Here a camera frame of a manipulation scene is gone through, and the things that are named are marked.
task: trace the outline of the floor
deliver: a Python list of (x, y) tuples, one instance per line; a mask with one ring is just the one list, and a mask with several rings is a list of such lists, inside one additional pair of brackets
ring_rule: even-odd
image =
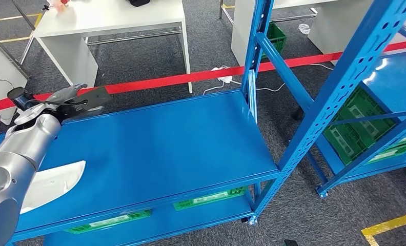
[[(46, 1), (19, 0), (26, 13), (39, 13)], [(232, 26), (226, 18), (218, 19), (218, 1), (184, 0), (192, 71), (210, 70), (214, 67), (237, 66), (230, 51)], [(233, 0), (225, 1), (227, 5)], [(287, 12), (277, 17), (287, 17), (304, 12)], [(10, 0), (0, 0), (0, 18), (17, 16)], [(298, 30), (298, 25), (311, 25), (312, 20), (296, 20), (279, 26), (288, 40), (282, 53), (284, 58), (319, 54), (313, 44)], [(0, 23), (0, 39), (29, 35), (22, 19)], [(13, 55), (19, 57), (26, 41), (6, 43)], [(164, 77), (185, 72), (178, 37), (157, 37), (132, 42), (91, 47), (99, 64), (96, 85)], [(67, 86), (62, 75), (37, 42), (28, 55), (24, 68), (31, 74), (27, 90), (37, 94), (53, 92)], [(316, 96), (329, 70), (319, 66), (293, 69), (312, 96)], [(194, 83), (194, 94), (219, 86), (216, 80)], [(276, 89), (282, 85), (276, 72), (259, 74), (257, 87)], [(227, 90), (238, 85), (228, 84)], [(190, 97), (187, 85), (135, 91), (113, 95), (106, 105), (108, 112), (135, 108)], [(298, 122), (289, 117), (296, 102), (286, 87), (278, 92), (258, 91), (260, 130), (275, 160), (278, 160), (294, 134)], [(0, 125), (0, 133), (6, 130)], [(322, 159), (313, 150), (322, 164)], [(217, 225), (172, 238), (149, 243), (161, 245), (282, 245), (284, 239), (296, 240), (300, 246), (369, 245), (361, 229), (406, 214), (406, 170), (396, 170), (374, 177), (337, 186), (328, 198), (319, 198), (314, 187), (319, 179), (307, 160), (303, 160), (275, 195), (260, 217), (259, 223), (250, 226), (239, 221)], [(377, 235), (380, 246), (406, 245), (406, 226)], [(36, 238), (18, 245), (42, 245)]]

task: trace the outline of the green plastic crate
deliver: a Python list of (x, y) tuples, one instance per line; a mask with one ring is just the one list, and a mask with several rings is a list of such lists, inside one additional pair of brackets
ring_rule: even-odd
[(218, 192), (218, 193), (211, 194), (208, 196), (202, 196), (202, 197), (197, 197), (194, 199), (175, 202), (173, 204), (173, 206), (176, 211), (179, 211), (182, 209), (188, 209), (188, 208), (192, 208), (192, 207), (203, 205), (203, 204), (208, 204), (208, 203), (215, 202), (215, 201), (221, 201), (221, 200), (229, 199), (232, 197), (242, 196), (243, 194), (245, 194), (246, 189), (247, 189), (246, 186), (234, 188), (234, 189), (231, 189), (228, 191)]
[[(352, 115), (348, 116), (351, 118), (386, 114), (386, 111), (361, 87), (354, 90), (342, 108), (352, 113)], [(395, 121), (390, 118), (352, 123), (356, 131), (359, 132), (358, 129), (366, 130), (375, 141), (379, 140), (395, 125)]]
[[(339, 113), (334, 117), (334, 121), (342, 119)], [(323, 134), (345, 165), (351, 163), (369, 147), (363, 143), (351, 124), (330, 126)]]
[[(333, 121), (379, 114), (385, 114), (385, 111), (365, 90), (357, 87), (346, 103), (340, 108), (339, 112), (337, 112)], [(348, 165), (370, 146), (375, 144), (378, 139), (383, 137), (395, 125), (396, 123), (392, 119), (353, 122), (330, 126), (323, 134), (336, 150), (342, 162)], [(368, 164), (402, 155), (405, 152), (406, 138), (376, 155)]]
[[(275, 22), (270, 22), (268, 25), (267, 38), (270, 40), (274, 48), (281, 53), (286, 43), (286, 34), (275, 24)], [(267, 58), (265, 53), (262, 53), (262, 59)]]
[(129, 221), (147, 218), (147, 217), (150, 217), (150, 215), (151, 215), (150, 210), (144, 210), (144, 211), (140, 211), (140, 212), (136, 212), (136, 213), (132, 213), (132, 214), (126, 214), (126, 215), (118, 216), (118, 217), (111, 218), (111, 219), (106, 219), (106, 220), (102, 220), (102, 221), (98, 221), (98, 222), (93, 222), (90, 224), (81, 225), (79, 227), (74, 227), (71, 229), (67, 229), (65, 231), (73, 233), (73, 234), (81, 234), (81, 233), (85, 233), (85, 232), (99, 230), (99, 229), (106, 228), (106, 227), (115, 226), (117, 224), (129, 222)]

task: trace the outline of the blue shelving unit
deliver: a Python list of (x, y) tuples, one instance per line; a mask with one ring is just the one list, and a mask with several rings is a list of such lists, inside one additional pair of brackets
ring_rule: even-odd
[[(263, 211), (296, 165), (307, 154), (310, 147), (322, 137), (323, 130), (360, 81), (369, 74), (385, 46), (406, 20), (406, 1), (374, 1), (336, 67), (327, 78), (315, 100), (313, 100), (266, 38), (272, 5), (273, 1), (256, 3), (251, 25), (251, 33), (255, 33), (255, 35), (251, 35), (249, 39), (242, 87), (243, 89), (246, 88), (250, 81), (254, 82), (256, 79), (260, 56), (264, 51), (298, 104), (304, 110), (305, 115), (278, 163), (281, 171), (280, 175), (275, 180), (272, 180), (258, 197), (256, 205), (253, 207), (255, 211), (253, 218), (256, 218)], [(318, 189), (318, 193), (325, 196), (327, 190), (337, 184), (337, 180), (345, 178), (357, 166), (361, 166), (387, 146), (405, 136), (406, 119), (349, 166), (343, 168), (325, 182)]]
[[(241, 90), (65, 124), (42, 168), (85, 160), (86, 170), (65, 196), (21, 215), (12, 241), (47, 235), (45, 245), (136, 245), (240, 218), (255, 224), (406, 19), (406, 0), (374, 1), (313, 100), (266, 37), (273, 4), (255, 3)], [(305, 111), (277, 165), (256, 124), (262, 51)], [(406, 119), (319, 192), (405, 135)], [(268, 182), (261, 191), (262, 181)], [(180, 211), (172, 206), (247, 185), (254, 185), (254, 196), (246, 192)], [(79, 235), (62, 231), (146, 209), (149, 218)]]
[[(406, 120), (406, 52), (381, 57), (359, 86), (386, 111), (386, 115), (382, 115), (381, 117), (393, 116), (393, 120), (396, 121), (397, 124), (401, 124)], [(393, 143), (395, 143), (395, 141), (392, 139), (390, 143), (381, 144), (391, 145)], [(313, 156), (308, 154), (308, 158), (318, 173), (318, 176), (321, 178), (322, 183), (324, 185), (332, 184), (331, 187), (406, 167), (406, 153), (372, 163), (367, 163), (367, 161), (355, 163), (354, 167), (351, 166), (352, 164), (345, 166), (324, 136), (319, 136), (315, 144), (326, 160), (333, 176), (343, 172), (346, 168), (352, 168), (352, 170), (347, 172), (344, 176), (329, 182)], [(328, 189), (318, 188), (322, 197), (326, 195), (327, 190)]]

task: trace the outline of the white power cord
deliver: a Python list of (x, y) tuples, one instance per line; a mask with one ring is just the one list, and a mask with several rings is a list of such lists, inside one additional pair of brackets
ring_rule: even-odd
[(315, 64), (310, 64), (310, 65), (312, 65), (312, 66), (321, 66), (321, 67), (324, 67), (326, 69), (333, 70), (332, 68), (329, 68), (329, 67), (325, 66), (324, 64), (315, 63)]
[[(329, 68), (329, 67), (327, 67), (327, 66), (325, 66), (325, 65), (323, 65), (323, 64), (319, 64), (319, 63), (310, 64), (310, 65), (321, 66), (321, 67), (324, 67), (324, 68), (326, 68), (326, 69), (333, 70), (332, 68)], [(220, 69), (225, 69), (225, 68), (229, 68), (229, 67), (222, 65), (222, 66), (219, 67), (219, 68), (213, 68), (212, 71), (214, 71), (214, 70), (220, 70)], [(207, 90), (203, 91), (203, 95), (204, 95), (206, 92), (210, 91), (210, 90), (223, 88), (225, 83), (226, 83), (226, 84), (230, 84), (230, 82), (232, 82), (232, 83), (241, 85), (241, 83), (236, 82), (236, 81), (233, 80), (233, 76), (232, 76), (232, 75), (229, 75), (229, 76), (226, 76), (226, 77), (219, 77), (218, 80), (219, 80), (219, 81), (222, 81), (222, 85), (221, 85), (221, 86), (217, 86), (217, 87), (213, 87), (213, 88), (210, 88), (210, 89), (207, 89)], [(266, 87), (265, 87), (265, 88), (256, 88), (256, 91), (268, 90), (268, 91), (272, 91), (272, 92), (277, 92), (277, 91), (281, 90), (284, 85), (285, 85), (285, 83), (283, 83), (277, 90), (273, 90), (273, 89), (270, 89), (270, 88), (266, 88)]]

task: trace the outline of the red barrier tape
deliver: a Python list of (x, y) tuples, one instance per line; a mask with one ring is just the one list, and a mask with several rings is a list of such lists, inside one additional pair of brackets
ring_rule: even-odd
[[(400, 42), (400, 43), (388, 45), (384, 51), (392, 51), (392, 50), (399, 50), (399, 49), (405, 49), (405, 48), (406, 48), (406, 42)], [(287, 59), (285, 61), (286, 61), (286, 64), (290, 68), (293, 68), (293, 67), (299, 67), (299, 66), (304, 66), (304, 65), (310, 65), (310, 64), (314, 64), (314, 63), (329, 62), (331, 60), (337, 60), (341, 56), (342, 56), (342, 52), (337, 52), (337, 53), (324, 54), (324, 55), (312, 55), (312, 56), (305, 56), (305, 57), (300, 57), (300, 58)], [(271, 70), (274, 70), (274, 66), (272, 65), (272, 63), (267, 62), (267, 63), (260, 64), (259, 72), (265, 72), (265, 71), (271, 71)], [(124, 92), (130, 92), (130, 91), (152, 89), (152, 88), (163, 87), (163, 86), (184, 84), (184, 83), (195, 82), (195, 81), (200, 81), (200, 80), (214, 79), (214, 78), (225, 77), (225, 76), (229, 76), (229, 75), (240, 75), (240, 74), (243, 74), (243, 67), (234, 67), (234, 68), (227, 68), (227, 69), (214, 70), (214, 71), (201, 71), (201, 72), (195, 72), (195, 73), (191, 73), (191, 74), (181, 74), (181, 75), (174, 75), (174, 76), (163, 77), (163, 78), (147, 79), (147, 80), (140, 80), (140, 81), (134, 81), (134, 82), (125, 82), (125, 83), (120, 83), (120, 84), (107, 85), (107, 86), (105, 86), (105, 88), (107, 89), (108, 93), (117, 94), (117, 93), (124, 93)], [(93, 88), (82, 89), (82, 90), (80, 90), (79, 94), (83, 94), (92, 89)], [(49, 94), (36, 95), (34, 97), (39, 100), (45, 100), (50, 95), (51, 94), (49, 93)], [(6, 109), (9, 107), (13, 107), (13, 106), (14, 106), (13, 102), (7, 98), (0, 100), (0, 110)]]

